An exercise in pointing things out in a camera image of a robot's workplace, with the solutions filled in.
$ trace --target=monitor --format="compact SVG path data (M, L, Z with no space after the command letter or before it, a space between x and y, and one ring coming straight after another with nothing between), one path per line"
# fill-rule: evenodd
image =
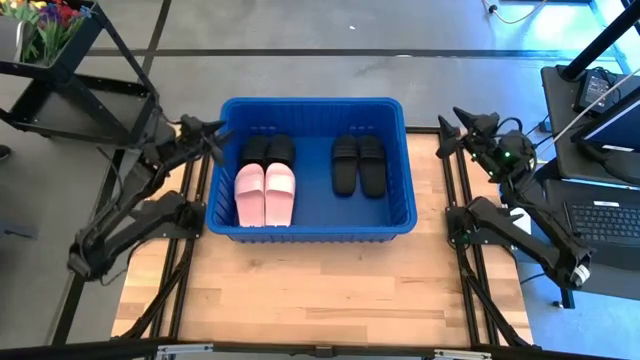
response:
M597 149L640 152L640 87L572 136L578 139Z

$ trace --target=gray floor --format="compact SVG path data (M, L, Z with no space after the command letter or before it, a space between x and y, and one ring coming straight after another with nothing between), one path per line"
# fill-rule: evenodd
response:
M148 46L160 0L109 0L101 4L131 48ZM531 6L505 2L500 10L505 17L516 18ZM550 4L530 20L508 26L489 19L480 0L181 0L171 6L159 47L577 50L600 30L591 9L584 5ZM94 46L113 47L104 35ZM598 65L620 71L612 59L604 60ZM561 62L160 57L155 58L150 77L170 117L189 113L214 120L224 101L235 96L390 96L402 103L409 125L435 125L439 114L453 119L451 107L459 106L472 112L517 116L529 129L547 114L540 68ZM135 79L119 58L87 58L79 72ZM10 107L24 86L22 79L0 76L0 107ZM0 164L4 209L10 209L15 220L35 224L40 230L37 241L0 239L0 285L4 290L0 348L40 345L47 341L49 322L65 284L68 246L89 217L107 162L91 144L51 141L4 123L0 127L0 143L15 150L12 159ZM115 268L122 266L121 259ZM535 269L523 267L522 271L525 276L526 271ZM109 337L122 281L108 288L87 286L70 336L72 342ZM629 324L629 316L615 309L624 308L635 316L640 313L636 302L615 303L581 294L578 309L561 312L548 305L557 297L557 289L528 285L535 285L525 289L534 339L543 347L618 357L633 357L637 355L634 351L640 351L620 346L620 342L640 338L640 333L637 327L621 326ZM590 324L600 324L597 331L581 325L586 314ZM563 323L570 326L549 331ZM592 345L591 340L602 334L620 342ZM253 355L216 357L232 360Z

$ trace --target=slide sandal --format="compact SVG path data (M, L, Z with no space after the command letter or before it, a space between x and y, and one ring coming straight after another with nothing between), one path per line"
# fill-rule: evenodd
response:
M291 225L296 193L296 178L293 171L281 163L269 165L264 189L266 225Z
M263 135L254 135L249 138L242 148L240 154L240 168L249 164L262 166L263 171L267 169L265 156L269 147L269 138Z
M333 142L331 149L331 182L338 196L351 196L356 190L358 172L358 143L351 135Z
M264 226L264 170L258 164L240 169L235 180L240 226Z
M287 135L278 134L271 139L269 149L267 149L267 166L274 163L282 163L293 169L293 161L296 157L293 140Z
M387 163L384 146L375 136L358 138L360 154L360 184L362 192L370 198L381 198L387 189Z

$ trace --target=wooden tabletop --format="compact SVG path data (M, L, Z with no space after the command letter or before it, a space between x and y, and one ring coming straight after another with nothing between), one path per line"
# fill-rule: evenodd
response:
M457 260L446 243L446 188L442 163L434 155L438 140L408 135L408 143L418 207L418 224L410 234L384 244L240 244L205 229L196 242L179 337L468 346ZM467 164L473 195L497 201L496 186L477 165ZM457 180L455 157L452 165ZM181 179L177 170L165 187L178 190ZM113 335L126 331L155 296L166 249L166 240L151 241L133 256ZM531 341L513 258L501 247L483 250L492 298L520 336ZM167 304L169 319L173 299ZM477 301L476 312L482 327ZM162 333L167 329L165 322ZM484 329L481 337L486 339Z

